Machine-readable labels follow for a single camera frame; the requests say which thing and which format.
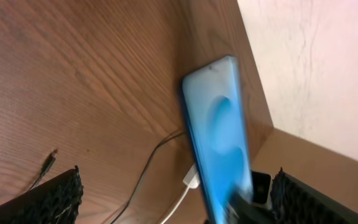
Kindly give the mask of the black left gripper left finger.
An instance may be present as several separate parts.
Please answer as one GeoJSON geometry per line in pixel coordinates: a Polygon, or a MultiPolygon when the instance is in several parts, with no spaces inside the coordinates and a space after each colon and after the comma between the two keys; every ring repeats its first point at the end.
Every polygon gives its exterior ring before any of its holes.
{"type": "Polygon", "coordinates": [[[0,205],[1,224],[74,224],[82,203],[78,166],[0,205]]]}

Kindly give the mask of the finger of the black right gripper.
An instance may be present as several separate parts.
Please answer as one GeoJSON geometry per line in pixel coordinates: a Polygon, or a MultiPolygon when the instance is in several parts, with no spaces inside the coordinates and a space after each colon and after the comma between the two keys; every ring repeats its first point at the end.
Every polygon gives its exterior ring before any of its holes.
{"type": "Polygon", "coordinates": [[[229,224],[275,224],[272,214],[259,207],[255,207],[235,193],[228,203],[229,224]]]}

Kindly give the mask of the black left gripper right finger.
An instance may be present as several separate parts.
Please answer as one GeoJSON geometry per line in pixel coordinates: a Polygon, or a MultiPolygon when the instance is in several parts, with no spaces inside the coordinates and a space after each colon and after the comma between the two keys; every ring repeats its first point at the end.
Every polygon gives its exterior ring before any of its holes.
{"type": "Polygon", "coordinates": [[[358,213],[280,170],[270,191],[277,223],[358,224],[358,213]]]}

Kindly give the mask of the blue screen smartphone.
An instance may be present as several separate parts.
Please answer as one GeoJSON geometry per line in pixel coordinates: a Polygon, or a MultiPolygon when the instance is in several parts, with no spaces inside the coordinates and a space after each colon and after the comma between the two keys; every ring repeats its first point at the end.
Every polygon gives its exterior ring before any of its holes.
{"type": "Polygon", "coordinates": [[[237,60],[227,55],[185,76],[178,88],[211,223],[225,223],[231,197],[253,196],[237,60]]]}

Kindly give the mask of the white power strip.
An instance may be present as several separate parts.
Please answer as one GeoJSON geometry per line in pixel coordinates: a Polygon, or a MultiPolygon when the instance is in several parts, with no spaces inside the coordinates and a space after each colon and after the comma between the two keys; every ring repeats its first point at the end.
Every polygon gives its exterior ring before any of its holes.
{"type": "Polygon", "coordinates": [[[189,171],[187,172],[186,176],[183,179],[183,183],[189,188],[189,189],[196,189],[200,184],[200,178],[198,175],[198,170],[196,167],[196,164],[193,164],[189,171]]]}

